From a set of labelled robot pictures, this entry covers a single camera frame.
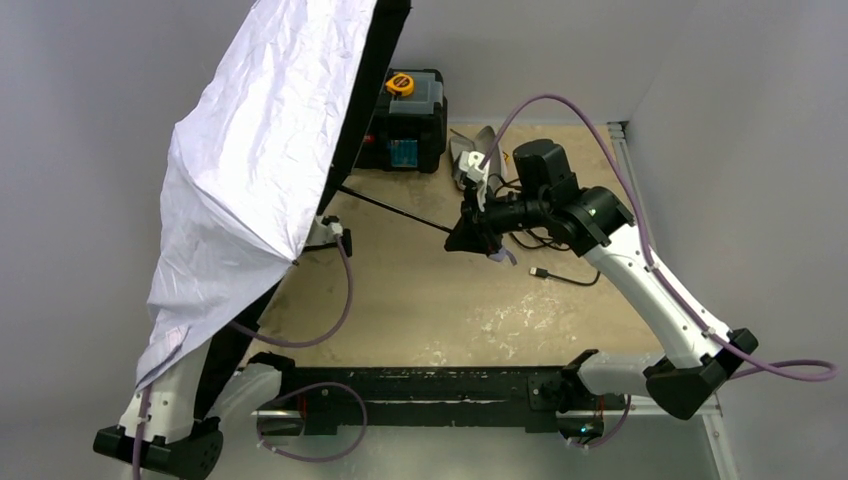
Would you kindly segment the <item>pink umbrella case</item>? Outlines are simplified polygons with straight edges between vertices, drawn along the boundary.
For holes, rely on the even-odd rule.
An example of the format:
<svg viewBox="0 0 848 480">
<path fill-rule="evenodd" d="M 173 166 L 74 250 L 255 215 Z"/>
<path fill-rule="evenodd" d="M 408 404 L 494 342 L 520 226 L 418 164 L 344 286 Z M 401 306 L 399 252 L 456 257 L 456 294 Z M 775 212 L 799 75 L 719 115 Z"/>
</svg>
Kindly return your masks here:
<svg viewBox="0 0 848 480">
<path fill-rule="evenodd" d="M 458 190 L 463 191 L 470 165 L 479 162 L 483 154 L 492 148 L 495 155 L 486 166 L 488 188 L 495 192 L 506 183 L 507 155 L 496 142 L 496 131 L 492 126 L 482 127 L 474 137 L 468 137 L 455 129 L 450 130 L 448 149 L 452 160 L 452 179 Z"/>
</svg>

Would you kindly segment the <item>purple umbrella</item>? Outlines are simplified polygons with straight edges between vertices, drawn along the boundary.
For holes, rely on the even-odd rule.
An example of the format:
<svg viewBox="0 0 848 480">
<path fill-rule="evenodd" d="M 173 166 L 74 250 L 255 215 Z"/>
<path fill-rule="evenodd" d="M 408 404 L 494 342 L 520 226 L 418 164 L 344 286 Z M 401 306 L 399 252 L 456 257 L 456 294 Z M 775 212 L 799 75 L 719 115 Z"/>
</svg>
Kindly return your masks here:
<svg viewBox="0 0 848 480">
<path fill-rule="evenodd" d="M 170 374 L 302 253 L 336 159 L 355 157 L 407 1 L 258 1 L 172 130 L 153 323 L 136 386 Z"/>
</svg>

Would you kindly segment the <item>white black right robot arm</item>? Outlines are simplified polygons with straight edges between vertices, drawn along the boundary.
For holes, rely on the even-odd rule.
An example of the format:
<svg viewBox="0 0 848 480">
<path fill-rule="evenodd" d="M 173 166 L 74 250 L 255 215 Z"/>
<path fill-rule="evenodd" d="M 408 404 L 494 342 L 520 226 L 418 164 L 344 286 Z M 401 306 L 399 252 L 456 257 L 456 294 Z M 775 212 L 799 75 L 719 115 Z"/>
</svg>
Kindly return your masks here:
<svg viewBox="0 0 848 480">
<path fill-rule="evenodd" d="M 445 250 L 510 258 L 504 234 L 545 229 L 617 288 L 662 347 L 659 354 L 642 356 L 585 351 L 563 369 L 560 409 L 592 396 L 629 394 L 651 398 L 677 419 L 690 419 L 740 367 L 731 350 L 752 353 L 756 337 L 707 312 L 698 326 L 684 307 L 699 310 L 700 305 L 674 275 L 657 279 L 659 267 L 648 262 L 652 250 L 641 245 L 633 214 L 611 190 L 580 186 L 561 145 L 530 141 L 514 150 L 513 159 L 521 188 L 497 196 L 483 153 L 461 153 L 463 201 Z"/>
</svg>

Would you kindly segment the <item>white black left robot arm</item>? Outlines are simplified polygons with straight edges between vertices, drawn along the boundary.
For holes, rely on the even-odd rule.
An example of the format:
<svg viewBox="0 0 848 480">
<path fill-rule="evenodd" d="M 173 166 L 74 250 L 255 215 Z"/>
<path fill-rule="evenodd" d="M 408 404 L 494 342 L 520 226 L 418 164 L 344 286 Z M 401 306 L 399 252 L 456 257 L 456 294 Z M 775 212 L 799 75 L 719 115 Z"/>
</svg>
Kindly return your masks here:
<svg viewBox="0 0 848 480">
<path fill-rule="evenodd" d="M 100 429 L 93 450 L 126 463 L 134 479 L 206 479 L 224 429 L 275 398 L 291 361 L 261 354 L 238 368 L 276 289 L 270 287 L 226 326 L 139 392 L 119 422 Z"/>
</svg>

